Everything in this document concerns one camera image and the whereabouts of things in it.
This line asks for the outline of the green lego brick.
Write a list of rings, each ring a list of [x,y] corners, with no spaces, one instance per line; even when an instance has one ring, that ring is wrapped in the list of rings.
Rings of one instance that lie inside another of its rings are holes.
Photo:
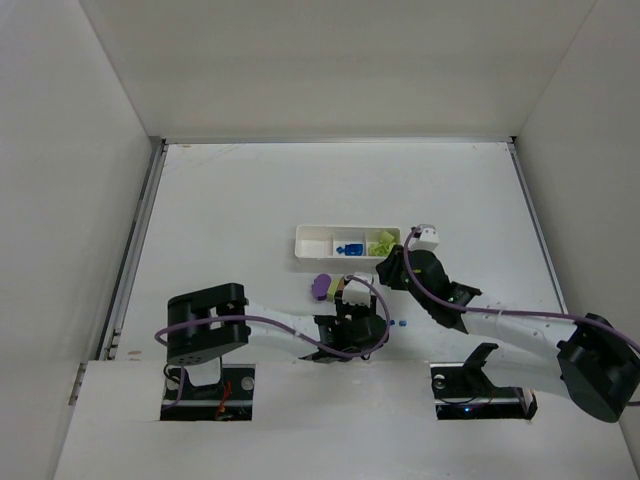
[[[380,231],[377,233],[376,239],[368,244],[367,253],[373,257],[386,257],[395,245],[396,239],[392,233]]]

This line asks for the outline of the purple rounded lego brick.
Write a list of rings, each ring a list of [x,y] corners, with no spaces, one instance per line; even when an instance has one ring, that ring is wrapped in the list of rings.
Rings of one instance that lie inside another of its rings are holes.
[[[332,278],[326,273],[319,274],[315,277],[311,285],[311,295],[316,301],[324,301],[329,296],[329,289]]]

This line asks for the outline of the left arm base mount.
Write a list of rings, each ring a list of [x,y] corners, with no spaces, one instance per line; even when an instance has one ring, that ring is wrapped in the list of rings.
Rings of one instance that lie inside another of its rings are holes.
[[[255,365],[223,364],[217,383],[196,386],[180,369],[166,365],[160,420],[177,422],[248,422],[253,417]]]

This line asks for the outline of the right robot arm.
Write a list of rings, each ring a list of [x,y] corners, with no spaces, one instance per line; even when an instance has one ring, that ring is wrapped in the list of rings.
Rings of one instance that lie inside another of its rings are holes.
[[[548,391],[569,398],[598,420],[615,423],[639,386],[639,345],[606,319],[554,312],[475,307],[475,287],[453,282],[437,257],[396,245],[376,267],[382,285],[407,291],[440,326],[492,338],[542,359],[518,366],[522,378],[541,376]]]

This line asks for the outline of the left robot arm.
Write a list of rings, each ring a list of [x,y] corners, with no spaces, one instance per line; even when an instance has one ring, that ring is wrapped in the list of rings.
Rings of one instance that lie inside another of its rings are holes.
[[[302,361],[331,364],[353,359],[368,360],[389,340],[392,319],[389,307],[370,281],[349,279],[364,288],[362,301],[348,302],[340,293],[334,300],[335,313],[314,315],[318,328],[313,338],[286,321],[278,312],[249,314],[244,286],[227,283],[184,293],[167,303],[167,326],[154,339],[166,348],[166,364],[180,371],[216,360],[249,344],[250,326],[272,327],[311,345],[315,350]]]

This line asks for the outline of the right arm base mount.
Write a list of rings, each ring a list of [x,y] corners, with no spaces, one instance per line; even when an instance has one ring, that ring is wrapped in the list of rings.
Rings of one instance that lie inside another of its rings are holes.
[[[495,343],[481,343],[462,363],[432,363],[431,388],[438,420],[532,420],[535,394],[520,387],[495,386],[483,371]]]

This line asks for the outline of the blue lego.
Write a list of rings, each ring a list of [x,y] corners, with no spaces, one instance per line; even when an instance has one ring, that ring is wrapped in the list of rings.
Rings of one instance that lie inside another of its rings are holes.
[[[335,248],[335,253],[343,256],[360,257],[363,255],[364,245],[362,243],[347,243],[344,245],[338,245]]]

